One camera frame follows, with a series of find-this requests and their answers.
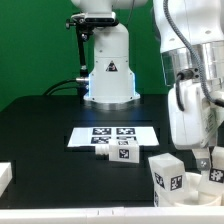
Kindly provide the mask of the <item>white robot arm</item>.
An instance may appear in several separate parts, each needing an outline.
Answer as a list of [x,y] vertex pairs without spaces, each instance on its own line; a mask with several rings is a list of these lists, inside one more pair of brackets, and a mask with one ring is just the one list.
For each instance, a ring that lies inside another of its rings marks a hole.
[[120,109],[140,100],[129,55],[153,59],[151,39],[129,39],[118,9],[152,2],[155,44],[168,93],[172,141],[194,152],[199,167],[215,167],[216,133],[224,123],[224,0],[71,0],[81,12],[72,21],[94,37],[92,71],[83,78],[88,106]]

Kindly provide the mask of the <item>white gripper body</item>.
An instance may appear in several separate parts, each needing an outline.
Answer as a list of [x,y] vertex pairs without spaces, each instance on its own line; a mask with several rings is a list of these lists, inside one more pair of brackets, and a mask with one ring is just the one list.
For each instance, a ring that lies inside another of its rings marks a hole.
[[172,141],[177,149],[204,148],[224,122],[224,108],[210,103],[201,85],[192,81],[180,83],[184,110],[178,108],[175,89],[168,94],[168,111]]

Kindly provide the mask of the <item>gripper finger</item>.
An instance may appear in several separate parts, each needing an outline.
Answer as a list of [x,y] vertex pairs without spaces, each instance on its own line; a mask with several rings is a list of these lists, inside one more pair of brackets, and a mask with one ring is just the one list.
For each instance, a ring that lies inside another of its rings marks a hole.
[[201,172],[211,169],[211,157],[208,148],[193,149],[197,169]]

